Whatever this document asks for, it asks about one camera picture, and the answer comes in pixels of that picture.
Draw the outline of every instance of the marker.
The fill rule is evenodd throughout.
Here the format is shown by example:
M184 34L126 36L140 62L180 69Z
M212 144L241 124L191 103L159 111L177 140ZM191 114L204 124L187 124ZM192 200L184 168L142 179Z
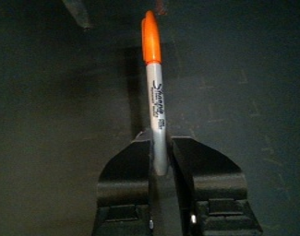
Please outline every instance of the marker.
M153 166L157 175L167 175L167 111L163 80L160 34L155 14L147 12L142 20L142 49L147 63L151 129L153 132Z

